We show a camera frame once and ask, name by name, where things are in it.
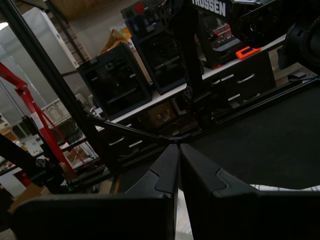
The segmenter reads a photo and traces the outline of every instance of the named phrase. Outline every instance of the ceiling light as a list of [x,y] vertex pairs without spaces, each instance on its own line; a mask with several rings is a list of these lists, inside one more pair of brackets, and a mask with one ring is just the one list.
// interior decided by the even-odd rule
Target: ceiling light
[[8,23],[7,22],[2,22],[0,23],[0,30],[4,29],[5,27],[8,26]]

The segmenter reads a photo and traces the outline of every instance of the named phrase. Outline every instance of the red metal arm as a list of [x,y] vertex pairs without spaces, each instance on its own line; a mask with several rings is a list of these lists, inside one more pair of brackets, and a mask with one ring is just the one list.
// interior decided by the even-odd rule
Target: red metal arm
[[33,118],[36,127],[39,129],[39,132],[43,136],[46,143],[52,149],[52,152],[54,153],[56,158],[59,160],[60,163],[65,163],[70,169],[70,171],[74,175],[76,175],[75,171],[73,170],[69,162],[66,160],[64,153],[60,149],[57,140],[55,139],[55,136],[48,127],[43,117],[42,110],[36,105],[36,101],[33,99],[29,89],[27,88],[28,84],[16,75],[14,75],[2,63],[0,63],[0,77],[2,77],[3,79],[15,86],[15,91],[22,98],[24,104],[31,113],[31,117]]

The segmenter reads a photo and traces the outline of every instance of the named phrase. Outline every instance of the workbench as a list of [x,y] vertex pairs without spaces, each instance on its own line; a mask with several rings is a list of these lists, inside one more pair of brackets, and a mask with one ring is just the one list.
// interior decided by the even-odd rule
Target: workbench
[[[269,51],[281,46],[284,43],[285,38],[286,38],[286,35],[283,35],[283,36],[279,37],[278,39],[274,40],[273,42],[267,44],[266,46],[262,47],[261,51],[256,53],[256,55],[258,55],[262,52],[269,52]],[[234,59],[234,60],[226,63],[225,65],[218,67],[218,68],[215,68],[215,69],[209,69],[209,68],[203,67],[204,74],[202,75],[202,79],[206,80],[206,79],[212,78],[214,75],[220,73],[221,71],[223,71],[227,68],[230,68],[230,67],[240,63],[241,61],[243,61],[243,60]],[[112,120],[111,122],[112,123],[120,123],[123,120],[126,120],[128,118],[132,118],[133,116],[136,116],[137,114],[141,113],[142,111],[146,111],[152,107],[155,107],[165,101],[168,101],[168,100],[176,97],[177,95],[181,94],[186,89],[186,87],[187,87],[187,84],[184,83],[184,84],[166,92],[163,95],[160,95],[157,91],[154,91],[153,95],[152,95],[152,101]]]

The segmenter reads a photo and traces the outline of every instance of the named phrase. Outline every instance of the warning label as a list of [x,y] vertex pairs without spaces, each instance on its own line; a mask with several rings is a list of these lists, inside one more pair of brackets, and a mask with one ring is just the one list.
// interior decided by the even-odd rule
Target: warning label
[[40,120],[40,117],[36,112],[31,114],[31,117],[36,125],[36,127],[40,130],[44,128],[44,125],[42,124],[42,121]]

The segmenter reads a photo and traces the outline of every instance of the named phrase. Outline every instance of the white table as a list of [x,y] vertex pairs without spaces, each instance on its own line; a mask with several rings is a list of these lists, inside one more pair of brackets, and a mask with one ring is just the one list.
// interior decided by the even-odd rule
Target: white table
[[[286,39],[286,35],[283,35],[281,37],[279,37],[278,39],[274,40],[273,42],[265,45],[264,47],[261,48],[261,51],[260,52],[263,52],[263,51],[270,51],[272,50],[273,46],[274,45],[277,45],[279,44],[280,42],[284,41]],[[221,66],[221,67],[218,67],[218,68],[215,68],[215,69],[208,69],[208,68],[205,68],[204,69],[204,74],[202,75],[202,79],[205,80],[207,78],[210,78],[212,77],[213,75],[227,69],[227,68],[230,68],[231,66],[233,65],[236,65],[238,63],[240,63],[242,60],[239,60],[239,59],[234,59],[228,63],[226,63],[225,65]],[[165,94],[163,95],[160,95],[157,91],[154,91],[153,92],[153,96],[152,96],[152,101],[112,120],[111,122],[112,123],[119,123],[120,121],[122,120],[125,120],[133,115],[136,115],[138,114],[139,112],[142,112],[146,109],[149,109],[151,108],[152,106],[156,106],[158,103],[162,103],[164,102],[165,100],[168,100],[170,98],[173,98],[174,96],[182,93],[185,89],[186,89],[186,86],[187,84],[184,83],[168,92],[166,92]]]

